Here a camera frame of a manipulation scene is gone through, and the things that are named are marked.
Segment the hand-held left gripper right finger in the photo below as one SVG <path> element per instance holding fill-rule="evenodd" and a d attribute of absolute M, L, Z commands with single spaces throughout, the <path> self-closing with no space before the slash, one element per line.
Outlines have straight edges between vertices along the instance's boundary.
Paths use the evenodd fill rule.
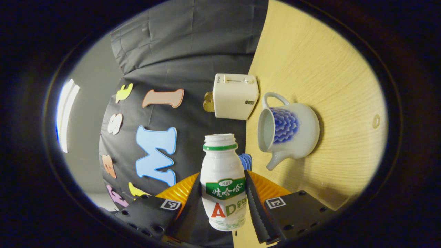
<path fill-rule="evenodd" d="M 250 170 L 244 171 L 252 224 L 259 243 L 287 244 L 330 222 L 337 212 L 304 190 L 290 192 Z"/>

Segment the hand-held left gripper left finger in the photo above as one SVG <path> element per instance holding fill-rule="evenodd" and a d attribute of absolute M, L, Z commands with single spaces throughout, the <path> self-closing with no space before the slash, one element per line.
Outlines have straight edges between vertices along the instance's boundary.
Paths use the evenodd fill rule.
<path fill-rule="evenodd" d="M 200 198 L 200 173 L 195 173 L 156 196 L 139 196 L 113 218 L 147 243 L 179 247 L 192 237 Z"/>

